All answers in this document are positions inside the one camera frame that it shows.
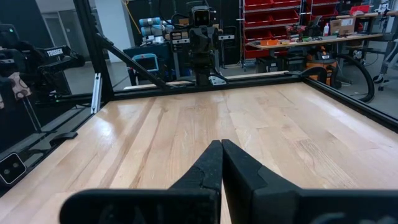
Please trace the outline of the grey rolling chair base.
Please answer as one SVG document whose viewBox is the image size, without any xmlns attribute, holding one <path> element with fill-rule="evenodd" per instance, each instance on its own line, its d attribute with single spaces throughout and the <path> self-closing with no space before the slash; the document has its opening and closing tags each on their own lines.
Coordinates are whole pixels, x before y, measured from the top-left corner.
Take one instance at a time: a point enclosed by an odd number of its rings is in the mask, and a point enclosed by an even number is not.
<svg viewBox="0 0 398 224">
<path fill-rule="evenodd" d="M 391 83 L 387 79 L 387 71 L 390 68 L 398 70 L 398 39 L 393 40 L 392 43 L 394 46 L 387 48 L 389 53 L 384 57 L 379 75 L 373 78 L 379 91 L 383 91 L 384 87 Z"/>
</svg>

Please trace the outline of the black frame clip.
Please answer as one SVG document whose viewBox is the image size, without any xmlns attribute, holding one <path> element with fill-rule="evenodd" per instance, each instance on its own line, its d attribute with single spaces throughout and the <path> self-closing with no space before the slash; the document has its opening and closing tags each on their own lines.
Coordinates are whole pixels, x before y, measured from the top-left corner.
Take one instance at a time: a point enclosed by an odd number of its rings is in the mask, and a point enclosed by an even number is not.
<svg viewBox="0 0 398 224">
<path fill-rule="evenodd" d="M 77 132 L 74 132 L 74 131 L 66 132 L 66 133 L 56 135 L 55 137 L 53 137 L 50 140 L 49 143 L 53 147 L 53 146 L 63 143 L 64 141 L 75 139 L 77 136 L 78 136 Z"/>
</svg>

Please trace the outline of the red case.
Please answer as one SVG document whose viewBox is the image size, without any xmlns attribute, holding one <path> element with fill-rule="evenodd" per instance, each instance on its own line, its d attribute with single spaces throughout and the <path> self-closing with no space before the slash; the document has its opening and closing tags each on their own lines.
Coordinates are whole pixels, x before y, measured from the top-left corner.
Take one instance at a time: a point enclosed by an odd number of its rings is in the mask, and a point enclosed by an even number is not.
<svg viewBox="0 0 398 224">
<path fill-rule="evenodd" d="M 366 14 L 369 12 L 370 5 L 352 6 L 349 10 L 351 16 Z"/>
</svg>

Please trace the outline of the cardboard box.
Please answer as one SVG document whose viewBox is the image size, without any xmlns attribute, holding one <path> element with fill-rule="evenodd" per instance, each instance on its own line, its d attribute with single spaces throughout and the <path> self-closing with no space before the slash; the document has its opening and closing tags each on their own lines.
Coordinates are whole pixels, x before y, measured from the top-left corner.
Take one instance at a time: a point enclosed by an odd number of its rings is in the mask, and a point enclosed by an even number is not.
<svg viewBox="0 0 398 224">
<path fill-rule="evenodd" d="M 354 33 L 355 18 L 335 19 L 330 21 L 331 35 L 350 35 Z"/>
</svg>

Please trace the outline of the teal framed screen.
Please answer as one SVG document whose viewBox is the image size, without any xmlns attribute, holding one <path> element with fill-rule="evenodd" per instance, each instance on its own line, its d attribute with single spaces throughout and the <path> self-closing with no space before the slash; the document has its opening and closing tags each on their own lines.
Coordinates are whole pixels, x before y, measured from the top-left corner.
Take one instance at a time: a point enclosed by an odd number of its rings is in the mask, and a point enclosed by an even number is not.
<svg viewBox="0 0 398 224">
<path fill-rule="evenodd" d="M 144 67 L 148 72 L 158 72 L 159 64 L 156 54 L 139 54 L 133 56 L 133 61 Z"/>
</svg>

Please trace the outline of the wooden workbench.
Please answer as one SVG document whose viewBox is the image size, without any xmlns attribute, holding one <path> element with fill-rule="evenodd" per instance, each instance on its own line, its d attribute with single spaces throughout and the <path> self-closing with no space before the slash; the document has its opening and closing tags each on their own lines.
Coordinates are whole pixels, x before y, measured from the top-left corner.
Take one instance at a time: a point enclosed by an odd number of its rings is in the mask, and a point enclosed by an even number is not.
<svg viewBox="0 0 398 224">
<path fill-rule="evenodd" d="M 249 42 L 246 46 L 254 47 L 261 50 L 279 49 L 279 48 L 291 48 L 291 47 L 301 47 L 308 45 L 325 45 L 334 44 L 337 42 L 347 42 L 352 40 L 364 40 L 364 39 L 376 39 L 383 37 L 384 34 L 364 34 L 364 35 L 349 35 L 347 37 L 337 37 L 335 39 L 323 39 L 323 40 L 313 40 L 307 42 L 289 42 L 288 44 L 277 44 L 277 45 L 256 45 L 254 42 Z"/>
</svg>

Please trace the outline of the black storage case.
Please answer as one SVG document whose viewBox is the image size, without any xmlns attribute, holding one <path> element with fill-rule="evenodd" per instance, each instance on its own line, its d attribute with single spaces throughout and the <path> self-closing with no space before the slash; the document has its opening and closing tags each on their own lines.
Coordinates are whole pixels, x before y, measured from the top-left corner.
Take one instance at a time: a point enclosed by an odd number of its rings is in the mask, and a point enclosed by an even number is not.
<svg viewBox="0 0 398 224">
<path fill-rule="evenodd" d="M 256 73 L 268 73 L 279 71 L 303 71 L 305 70 L 305 57 L 288 55 L 282 57 L 256 58 Z"/>
</svg>

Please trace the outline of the silver arm base bracket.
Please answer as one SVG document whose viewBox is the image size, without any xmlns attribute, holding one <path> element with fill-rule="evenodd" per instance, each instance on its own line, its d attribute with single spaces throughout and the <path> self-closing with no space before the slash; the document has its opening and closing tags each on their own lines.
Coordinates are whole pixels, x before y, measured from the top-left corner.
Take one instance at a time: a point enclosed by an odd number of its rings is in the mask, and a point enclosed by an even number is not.
<svg viewBox="0 0 398 224">
<path fill-rule="evenodd" d="M 213 86 L 218 86 L 218 85 L 226 85 L 228 83 L 228 80 L 225 79 L 225 77 L 219 77 L 219 76 L 209 76 L 209 81 Z"/>
</svg>

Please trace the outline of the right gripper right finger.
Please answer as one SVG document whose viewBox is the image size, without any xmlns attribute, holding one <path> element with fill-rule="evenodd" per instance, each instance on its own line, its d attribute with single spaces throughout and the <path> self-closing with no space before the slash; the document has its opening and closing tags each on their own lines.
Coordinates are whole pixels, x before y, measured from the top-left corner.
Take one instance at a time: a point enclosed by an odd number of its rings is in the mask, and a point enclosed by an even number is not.
<svg viewBox="0 0 398 224">
<path fill-rule="evenodd" d="M 232 141 L 221 143 L 233 224 L 398 224 L 398 190 L 303 189 Z"/>
</svg>

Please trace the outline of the brown patterned cloth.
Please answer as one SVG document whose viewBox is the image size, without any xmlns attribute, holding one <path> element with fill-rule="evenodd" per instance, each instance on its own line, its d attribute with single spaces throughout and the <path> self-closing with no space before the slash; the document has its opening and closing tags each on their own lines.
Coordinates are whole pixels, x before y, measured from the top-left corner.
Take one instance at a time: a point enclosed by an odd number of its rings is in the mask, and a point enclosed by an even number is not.
<svg viewBox="0 0 398 224">
<path fill-rule="evenodd" d="M 11 87 L 16 100 L 21 100 L 32 94 L 30 88 L 21 79 L 19 72 L 14 72 L 8 79 L 11 81 Z"/>
</svg>

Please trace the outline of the orange black shop vacuum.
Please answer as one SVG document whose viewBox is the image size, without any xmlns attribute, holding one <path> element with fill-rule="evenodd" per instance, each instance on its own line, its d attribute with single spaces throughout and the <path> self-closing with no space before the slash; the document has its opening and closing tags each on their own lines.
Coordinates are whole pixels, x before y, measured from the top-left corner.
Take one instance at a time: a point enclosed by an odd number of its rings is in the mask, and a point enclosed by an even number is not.
<svg viewBox="0 0 398 224">
<path fill-rule="evenodd" d="M 336 77 L 338 74 L 338 63 L 327 49 L 320 45 L 315 46 L 307 52 L 305 68 L 323 67 L 326 70 L 326 84 L 334 88 L 341 87 Z"/>
</svg>

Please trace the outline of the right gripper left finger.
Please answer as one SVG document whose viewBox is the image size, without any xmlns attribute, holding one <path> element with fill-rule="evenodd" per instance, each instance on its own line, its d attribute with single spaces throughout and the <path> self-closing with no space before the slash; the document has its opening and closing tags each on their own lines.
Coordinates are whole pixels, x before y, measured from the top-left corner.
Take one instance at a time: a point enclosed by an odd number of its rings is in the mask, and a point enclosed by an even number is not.
<svg viewBox="0 0 398 224">
<path fill-rule="evenodd" d="M 168 189 L 89 189 L 62 205 L 60 224 L 219 224 L 223 147 L 212 141 Z"/>
</svg>

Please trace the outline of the red power drill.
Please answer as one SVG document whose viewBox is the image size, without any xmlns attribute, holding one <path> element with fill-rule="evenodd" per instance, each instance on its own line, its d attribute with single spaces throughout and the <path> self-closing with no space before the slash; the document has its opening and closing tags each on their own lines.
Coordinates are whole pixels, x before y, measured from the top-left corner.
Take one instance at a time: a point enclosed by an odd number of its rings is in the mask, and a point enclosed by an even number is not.
<svg viewBox="0 0 398 224">
<path fill-rule="evenodd" d="M 301 25 L 294 25 L 294 26 L 285 26 L 287 37 L 289 39 L 297 39 L 297 42 L 303 41 L 303 33 L 306 30 L 305 26 Z"/>
</svg>

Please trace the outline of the silver aluminium bar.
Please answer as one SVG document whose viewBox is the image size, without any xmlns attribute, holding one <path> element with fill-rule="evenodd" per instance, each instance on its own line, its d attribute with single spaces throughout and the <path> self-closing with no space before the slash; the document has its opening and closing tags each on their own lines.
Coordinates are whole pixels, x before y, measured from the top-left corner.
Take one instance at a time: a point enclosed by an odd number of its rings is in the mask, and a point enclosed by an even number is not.
<svg viewBox="0 0 398 224">
<path fill-rule="evenodd" d="M 91 114 L 96 114 L 101 107 L 102 77 L 100 73 L 95 74 L 93 94 L 91 101 Z"/>
</svg>

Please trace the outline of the red bin shelving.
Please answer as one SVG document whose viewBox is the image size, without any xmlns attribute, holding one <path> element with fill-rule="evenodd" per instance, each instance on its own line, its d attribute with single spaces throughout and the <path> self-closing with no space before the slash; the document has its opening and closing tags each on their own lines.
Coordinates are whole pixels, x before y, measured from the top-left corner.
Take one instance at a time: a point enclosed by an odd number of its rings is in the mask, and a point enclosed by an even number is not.
<svg viewBox="0 0 398 224">
<path fill-rule="evenodd" d="M 317 17 L 338 16 L 340 0 L 241 0 L 241 60 L 267 55 L 266 50 L 251 47 L 250 42 L 288 37 L 287 26 L 312 23 Z"/>
</svg>

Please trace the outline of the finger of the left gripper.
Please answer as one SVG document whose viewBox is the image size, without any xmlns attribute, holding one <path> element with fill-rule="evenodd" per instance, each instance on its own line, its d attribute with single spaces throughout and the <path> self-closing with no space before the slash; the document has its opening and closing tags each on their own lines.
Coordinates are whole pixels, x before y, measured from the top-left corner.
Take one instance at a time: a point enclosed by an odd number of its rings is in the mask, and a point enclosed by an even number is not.
<svg viewBox="0 0 398 224">
<path fill-rule="evenodd" d="M 204 52 L 210 52 L 218 48 L 218 29 L 215 27 L 205 27 L 203 29 L 205 35 Z"/>
<path fill-rule="evenodd" d="M 193 53 L 203 53 L 202 34 L 203 27 L 190 29 L 190 48 Z"/>
</svg>

